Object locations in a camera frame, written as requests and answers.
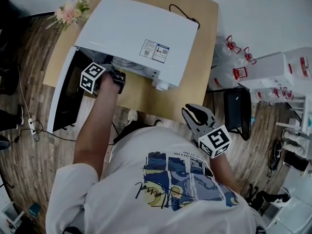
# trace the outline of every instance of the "black and white marker cube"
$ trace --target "black and white marker cube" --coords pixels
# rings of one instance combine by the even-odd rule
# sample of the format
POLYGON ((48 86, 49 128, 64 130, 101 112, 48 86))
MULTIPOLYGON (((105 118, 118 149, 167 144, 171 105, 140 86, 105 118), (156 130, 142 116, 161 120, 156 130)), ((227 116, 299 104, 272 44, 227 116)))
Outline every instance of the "black and white marker cube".
POLYGON ((106 68, 92 62, 81 73, 80 87, 92 94, 96 80, 104 73, 105 70, 106 68))
POLYGON ((208 154, 210 158, 215 158, 224 153, 231 142, 232 139, 224 125, 213 129, 198 139, 199 148, 208 154))

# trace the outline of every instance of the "black cable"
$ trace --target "black cable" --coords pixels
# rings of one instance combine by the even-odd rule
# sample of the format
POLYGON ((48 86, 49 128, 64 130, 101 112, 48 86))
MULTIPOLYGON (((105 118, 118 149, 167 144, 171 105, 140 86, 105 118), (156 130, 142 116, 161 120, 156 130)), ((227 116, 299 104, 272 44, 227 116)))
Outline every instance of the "black cable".
MULTIPOLYGON (((19 133, 19 136, 17 136, 17 137, 14 139, 14 141, 12 141, 12 142, 10 142, 10 143, 11 143, 11 144, 12 144, 12 143, 17 143, 17 142, 20 140, 20 136, 21 136, 22 132, 23 132, 23 131, 28 131, 28 130, 31 130, 31 131, 33 131, 33 132, 35 131, 35 134, 33 135, 33 139, 34 139, 35 142, 39 142, 39 141, 40 141, 39 134, 42 133, 42 132, 51 134, 51 135, 53 135, 54 137, 59 138, 59 139, 62 139, 62 140, 76 142, 76 140, 62 138, 62 137, 56 136, 55 134, 52 134, 52 133, 50 133, 50 132, 48 132, 48 131, 45 131, 45 130, 43 129, 42 123, 41 123, 40 120, 38 120, 38 119, 32 121, 31 124, 34 123, 34 122, 39 122, 39 124, 40 124, 40 126, 41 126, 41 129, 40 129, 40 130, 33 130, 33 129, 31 129, 31 128, 22 129, 22 130, 20 131, 20 133, 19 133)), ((113 124, 113 126, 114 126, 114 128, 115 128, 117 134, 119 135, 119 132, 117 131, 116 126, 114 125, 114 123, 112 123, 112 124, 113 124)))
POLYGON ((118 134, 118 136, 119 136, 119 132, 118 132, 118 130, 117 130, 117 128, 116 128, 116 126, 115 126, 115 124, 112 122, 112 124, 113 124, 113 127, 115 128, 115 131, 116 131, 116 133, 118 134))
POLYGON ((191 20, 191 21, 193 21, 193 22, 196 22, 197 24, 198 24, 198 28, 197 28, 197 30, 200 28, 200 23, 199 23, 199 21, 197 21, 195 18, 190 18, 188 15, 186 15, 184 12, 183 12, 183 10, 181 10, 178 6, 176 6, 175 4, 170 4, 169 5, 169 11, 171 12, 171 6, 174 6, 175 8, 177 8, 179 11, 181 11, 182 12, 182 14, 187 18, 187 19, 189 19, 189 20, 191 20))

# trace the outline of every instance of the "flower bouquet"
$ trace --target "flower bouquet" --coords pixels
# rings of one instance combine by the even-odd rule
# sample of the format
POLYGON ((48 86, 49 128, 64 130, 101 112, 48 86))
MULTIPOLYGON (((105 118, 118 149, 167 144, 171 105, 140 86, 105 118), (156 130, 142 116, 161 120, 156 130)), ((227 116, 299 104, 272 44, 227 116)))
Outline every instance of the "flower bouquet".
POLYGON ((54 15, 48 17, 48 20, 53 20, 53 22, 46 29, 55 25, 60 30, 66 30, 72 23, 78 23, 78 19, 89 18, 89 10, 89 0, 67 1, 54 15))

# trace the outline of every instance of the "microwave oven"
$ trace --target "microwave oven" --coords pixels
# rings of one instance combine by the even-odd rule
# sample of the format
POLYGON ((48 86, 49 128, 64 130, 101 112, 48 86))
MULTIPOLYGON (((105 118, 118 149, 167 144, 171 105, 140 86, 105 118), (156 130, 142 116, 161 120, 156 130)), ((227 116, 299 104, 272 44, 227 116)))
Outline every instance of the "microwave oven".
POLYGON ((113 58, 117 69, 151 79, 155 89, 178 87, 197 28, 196 22, 155 6, 132 0, 102 0, 62 67, 48 131, 76 122, 83 94, 77 77, 92 62, 103 64, 107 56, 113 58))

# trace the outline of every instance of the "white t-shirt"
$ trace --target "white t-shirt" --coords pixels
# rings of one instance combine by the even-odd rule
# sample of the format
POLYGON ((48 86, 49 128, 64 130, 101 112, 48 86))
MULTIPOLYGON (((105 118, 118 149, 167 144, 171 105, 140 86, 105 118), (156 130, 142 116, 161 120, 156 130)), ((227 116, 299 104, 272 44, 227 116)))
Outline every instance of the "white t-shirt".
POLYGON ((164 127, 137 130, 112 151, 107 177, 74 164, 57 171, 47 234, 265 233, 260 215, 217 183, 203 153, 164 127))

